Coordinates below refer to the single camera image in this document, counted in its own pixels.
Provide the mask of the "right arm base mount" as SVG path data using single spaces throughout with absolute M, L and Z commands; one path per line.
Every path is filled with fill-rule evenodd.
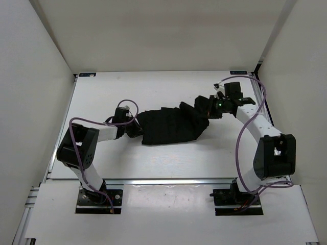
M 229 188 L 216 188 L 209 194 L 214 200 L 215 216 L 258 216 L 263 215 L 257 194 L 241 192 L 236 181 Z

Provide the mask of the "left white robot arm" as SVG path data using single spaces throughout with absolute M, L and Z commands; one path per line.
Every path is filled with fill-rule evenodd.
M 104 180 L 93 165 L 97 144 L 117 140 L 134 129 L 139 131 L 140 127 L 128 106 L 118 106 L 114 116 L 104 123 L 77 117 L 69 121 L 56 157 L 75 173 L 82 188 L 90 191 L 89 198 L 95 204 L 102 204 L 107 199 Z

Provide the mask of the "black pleated skirt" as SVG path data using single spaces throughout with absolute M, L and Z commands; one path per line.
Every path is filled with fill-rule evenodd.
M 178 107 L 162 107 L 137 116 L 143 131 L 142 144 L 160 145 L 194 141 L 207 129 L 209 99 L 198 96 L 194 106 L 181 102 Z

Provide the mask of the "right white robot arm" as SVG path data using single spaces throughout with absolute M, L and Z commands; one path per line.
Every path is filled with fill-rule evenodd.
M 219 119 L 224 113 L 232 114 L 243 124 L 241 132 L 248 130 L 257 143 L 252 168 L 241 173 L 239 159 L 236 159 L 237 187 L 230 190 L 229 197 L 235 204 L 241 204 L 248 193 L 258 193 L 264 186 L 273 187 L 273 180 L 290 176 L 296 168 L 296 139 L 292 134 L 283 134 L 260 113 L 250 97 L 244 97 L 240 82 L 214 85 L 216 94 L 210 96 L 207 115 Z

